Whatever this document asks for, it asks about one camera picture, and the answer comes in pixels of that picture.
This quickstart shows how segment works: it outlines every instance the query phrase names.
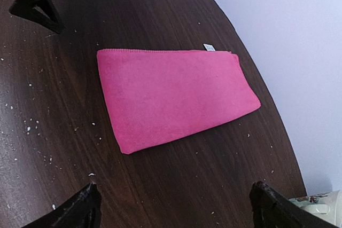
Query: dark wood table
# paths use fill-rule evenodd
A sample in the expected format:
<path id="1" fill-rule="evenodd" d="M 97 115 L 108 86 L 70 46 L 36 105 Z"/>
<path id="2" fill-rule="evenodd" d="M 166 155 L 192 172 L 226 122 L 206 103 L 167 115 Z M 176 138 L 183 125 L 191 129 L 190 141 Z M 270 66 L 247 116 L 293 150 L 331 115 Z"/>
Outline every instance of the dark wood table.
<path id="1" fill-rule="evenodd" d="M 306 193 L 272 97 L 214 0 L 54 0 L 67 27 L 60 36 L 10 16 L 13 1 L 0 0 L 0 227 L 30 223 L 90 181 L 103 195 L 103 228 L 252 227 L 254 181 L 286 197 Z M 96 51 L 203 49 L 203 43 L 240 56 L 262 107 L 121 154 Z"/>

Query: wooden table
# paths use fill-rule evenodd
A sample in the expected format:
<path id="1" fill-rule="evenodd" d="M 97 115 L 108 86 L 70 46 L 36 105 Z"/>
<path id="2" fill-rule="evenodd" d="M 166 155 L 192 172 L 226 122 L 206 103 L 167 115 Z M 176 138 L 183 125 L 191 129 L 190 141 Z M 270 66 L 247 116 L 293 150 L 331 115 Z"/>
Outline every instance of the wooden table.
<path id="1" fill-rule="evenodd" d="M 213 0 L 54 0 L 67 27 L 60 36 L 10 16 L 13 1 L 0 0 L 0 227 L 30 223 L 90 181 L 103 195 L 103 228 L 252 227 L 254 181 L 286 197 L 306 193 L 272 97 Z M 121 154 L 96 51 L 203 49 L 203 43 L 240 56 L 262 107 L 170 144 Z"/>

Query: pink towel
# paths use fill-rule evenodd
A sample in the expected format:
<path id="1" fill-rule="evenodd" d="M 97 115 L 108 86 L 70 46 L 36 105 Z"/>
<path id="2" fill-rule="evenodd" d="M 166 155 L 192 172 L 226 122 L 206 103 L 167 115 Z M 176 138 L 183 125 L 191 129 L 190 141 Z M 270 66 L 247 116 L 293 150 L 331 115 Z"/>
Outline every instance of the pink towel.
<path id="1" fill-rule="evenodd" d="M 198 133 L 260 107 L 229 52 L 105 49 L 98 68 L 121 152 Z"/>

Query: white tag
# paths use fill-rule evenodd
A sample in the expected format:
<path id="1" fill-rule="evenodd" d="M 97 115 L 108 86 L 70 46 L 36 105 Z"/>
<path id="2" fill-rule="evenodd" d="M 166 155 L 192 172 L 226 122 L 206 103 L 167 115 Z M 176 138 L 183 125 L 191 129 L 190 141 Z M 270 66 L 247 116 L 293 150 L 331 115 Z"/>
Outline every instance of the white tag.
<path id="1" fill-rule="evenodd" d="M 205 47 L 205 49 L 207 51 L 212 51 L 212 52 L 215 52 L 215 48 L 212 46 L 212 45 L 208 45 L 208 44 L 203 44 L 203 46 Z"/>

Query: white wall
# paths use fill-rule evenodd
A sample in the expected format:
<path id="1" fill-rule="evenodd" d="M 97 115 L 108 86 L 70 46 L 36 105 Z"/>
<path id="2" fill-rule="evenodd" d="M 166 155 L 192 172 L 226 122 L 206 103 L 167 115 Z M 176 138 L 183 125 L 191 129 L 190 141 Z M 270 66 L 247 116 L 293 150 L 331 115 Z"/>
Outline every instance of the white wall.
<path id="1" fill-rule="evenodd" d="M 274 98 L 307 192 L 342 190 L 342 0 L 216 1 Z"/>

